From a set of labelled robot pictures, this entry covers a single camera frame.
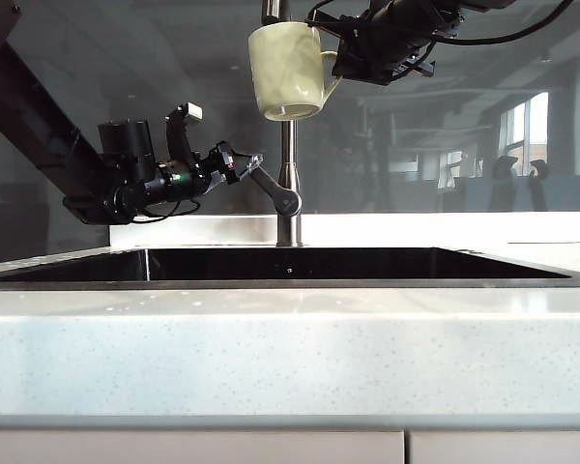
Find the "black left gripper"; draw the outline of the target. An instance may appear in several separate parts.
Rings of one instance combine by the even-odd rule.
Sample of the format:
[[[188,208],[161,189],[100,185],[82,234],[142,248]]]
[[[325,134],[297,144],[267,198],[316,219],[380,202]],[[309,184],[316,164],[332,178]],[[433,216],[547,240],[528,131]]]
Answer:
[[[194,157],[196,194],[206,194],[223,182],[228,185],[241,182],[264,160],[261,154],[234,152],[226,141],[219,142],[209,151],[206,158],[203,158],[199,152],[195,152]]]

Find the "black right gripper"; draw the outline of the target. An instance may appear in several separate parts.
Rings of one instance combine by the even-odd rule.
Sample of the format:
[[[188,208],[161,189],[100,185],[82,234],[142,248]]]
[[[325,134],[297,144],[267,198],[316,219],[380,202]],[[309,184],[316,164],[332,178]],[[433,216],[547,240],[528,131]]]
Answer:
[[[459,12],[368,12],[335,18],[321,10],[307,14],[307,24],[340,38],[332,76],[388,85],[409,73],[431,77],[435,63],[426,61],[435,43],[433,34],[452,35],[460,25]],[[359,57],[346,39],[357,37]]]

